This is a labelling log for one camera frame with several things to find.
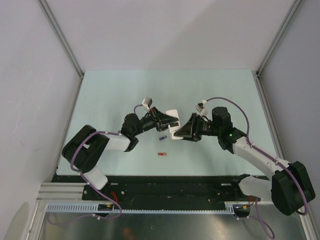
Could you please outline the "white remote control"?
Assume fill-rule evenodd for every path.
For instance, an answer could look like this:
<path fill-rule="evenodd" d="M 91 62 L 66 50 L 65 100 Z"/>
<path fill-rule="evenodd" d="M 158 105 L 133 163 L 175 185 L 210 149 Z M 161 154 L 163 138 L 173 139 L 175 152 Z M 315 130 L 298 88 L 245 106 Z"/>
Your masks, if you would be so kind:
<path fill-rule="evenodd" d="M 181 123 L 180 123 L 180 119 L 179 119 L 179 114 L 178 111 L 176 109 L 171 109 L 171 110 L 167 110 L 165 112 L 166 115 L 169 115 L 171 117 L 177 118 L 177 121 L 174 123 L 171 123 L 168 126 L 169 129 L 169 134 L 170 134 L 170 138 L 172 140 L 182 140 L 183 137 L 181 136 L 175 136 L 175 132 L 178 131 L 181 128 Z"/>

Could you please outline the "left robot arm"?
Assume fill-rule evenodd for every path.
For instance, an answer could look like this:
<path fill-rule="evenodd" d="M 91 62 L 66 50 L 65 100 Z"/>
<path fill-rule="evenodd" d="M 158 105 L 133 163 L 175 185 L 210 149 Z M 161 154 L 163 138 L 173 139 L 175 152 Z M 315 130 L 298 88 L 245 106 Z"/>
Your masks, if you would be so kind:
<path fill-rule="evenodd" d="M 127 114 L 120 132 L 97 131 L 91 125 L 83 126 L 64 146 L 61 155 L 70 163 L 71 170 L 78 173 L 88 185 L 93 187 L 93 194 L 100 200 L 110 196 L 108 178 L 97 166 L 105 150 L 130 152 L 138 144 L 137 136 L 151 129 L 158 132 L 169 130 L 172 135 L 179 129 L 180 120 L 176 109 L 166 113 L 151 107 L 139 118 L 136 113 Z"/>

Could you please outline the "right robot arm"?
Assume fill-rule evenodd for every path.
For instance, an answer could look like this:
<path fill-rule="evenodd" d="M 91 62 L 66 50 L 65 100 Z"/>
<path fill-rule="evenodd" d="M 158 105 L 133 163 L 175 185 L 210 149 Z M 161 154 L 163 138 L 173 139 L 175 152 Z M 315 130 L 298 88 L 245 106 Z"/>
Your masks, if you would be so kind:
<path fill-rule="evenodd" d="M 217 137 L 223 150 L 248 161 L 267 179 L 249 174 L 236 178 L 230 188 L 231 196 L 242 201 L 247 196 L 259 197 L 273 202 L 284 215 L 290 216 L 315 199 L 316 193 L 306 167 L 299 161 L 287 160 L 266 153 L 248 139 L 248 134 L 233 126 L 226 107 L 215 107 L 212 119 L 193 113 L 188 122 L 174 132 L 174 136 L 198 142 L 202 136 Z"/>

